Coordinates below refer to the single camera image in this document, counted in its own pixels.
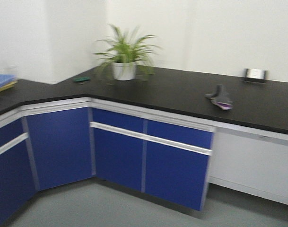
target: white cabinet panel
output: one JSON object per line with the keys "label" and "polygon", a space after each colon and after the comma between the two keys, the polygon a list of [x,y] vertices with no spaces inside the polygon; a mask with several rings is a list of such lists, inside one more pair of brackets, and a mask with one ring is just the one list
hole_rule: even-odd
{"label": "white cabinet panel", "polygon": [[288,141],[219,129],[210,182],[288,204]]}

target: green object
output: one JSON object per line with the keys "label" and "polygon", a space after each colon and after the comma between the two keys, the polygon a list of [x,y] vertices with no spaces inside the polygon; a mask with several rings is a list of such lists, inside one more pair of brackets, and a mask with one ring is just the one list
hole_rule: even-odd
{"label": "green object", "polygon": [[78,78],[74,78],[73,82],[79,83],[79,82],[88,81],[88,80],[90,80],[89,77],[78,77]]}
{"label": "green object", "polygon": [[155,53],[154,48],[159,48],[153,44],[146,44],[145,42],[154,38],[155,35],[145,35],[135,38],[139,27],[136,27],[131,34],[128,31],[121,32],[119,27],[110,25],[114,36],[108,39],[102,39],[110,47],[105,52],[95,53],[101,55],[101,64],[97,67],[97,74],[101,75],[103,70],[112,64],[116,63],[133,63],[135,62],[139,69],[145,73],[153,74],[153,61],[150,54]]}

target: cabinet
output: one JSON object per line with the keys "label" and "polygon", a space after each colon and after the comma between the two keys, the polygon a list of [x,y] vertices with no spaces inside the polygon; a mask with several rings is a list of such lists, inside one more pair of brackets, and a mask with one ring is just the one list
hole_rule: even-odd
{"label": "cabinet", "polygon": [[213,149],[211,183],[288,204],[288,141],[219,129]]}
{"label": "cabinet", "polygon": [[148,142],[146,193],[201,210],[208,155]]}
{"label": "cabinet", "polygon": [[140,191],[143,140],[115,130],[142,132],[143,119],[94,108],[93,120],[112,129],[94,128],[97,177]]}
{"label": "cabinet", "polygon": [[27,117],[40,190],[92,176],[88,108]]}
{"label": "cabinet", "polygon": [[191,122],[143,116],[147,119],[93,110],[96,175],[201,210],[213,128],[202,130]]}
{"label": "cabinet", "polygon": [[[209,155],[203,151],[210,148],[213,133],[148,121],[148,135],[171,142],[147,144],[146,193],[201,210],[207,189],[209,160]],[[191,145],[190,150],[184,149],[187,145]]]}
{"label": "cabinet", "polygon": [[35,193],[20,120],[0,128],[0,225]]}

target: wall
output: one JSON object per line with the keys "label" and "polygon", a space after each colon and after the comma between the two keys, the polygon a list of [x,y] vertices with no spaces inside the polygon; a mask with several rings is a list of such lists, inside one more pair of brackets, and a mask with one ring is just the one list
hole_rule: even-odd
{"label": "wall", "polygon": [[106,35],[104,0],[45,0],[54,80],[97,65],[94,42]]}
{"label": "wall", "polygon": [[0,0],[0,73],[57,83],[88,70],[107,23],[157,35],[158,67],[288,82],[288,0]]}
{"label": "wall", "polygon": [[0,0],[0,73],[17,66],[21,78],[52,79],[45,16],[44,0]]}
{"label": "wall", "polygon": [[111,0],[109,22],[159,36],[159,67],[288,82],[288,0]]}
{"label": "wall", "polygon": [[106,34],[104,0],[0,0],[0,73],[57,83],[97,65],[93,43]]}

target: yellow object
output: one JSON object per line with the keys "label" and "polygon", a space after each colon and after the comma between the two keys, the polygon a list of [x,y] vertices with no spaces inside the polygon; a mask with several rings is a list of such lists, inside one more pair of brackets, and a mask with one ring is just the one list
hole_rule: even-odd
{"label": "yellow object", "polygon": [[10,83],[8,83],[8,84],[0,87],[0,91],[4,91],[4,90],[6,90],[6,89],[8,89],[8,88],[11,88],[11,87],[13,87],[16,83],[17,83],[17,81],[12,81],[12,82],[10,82]]}

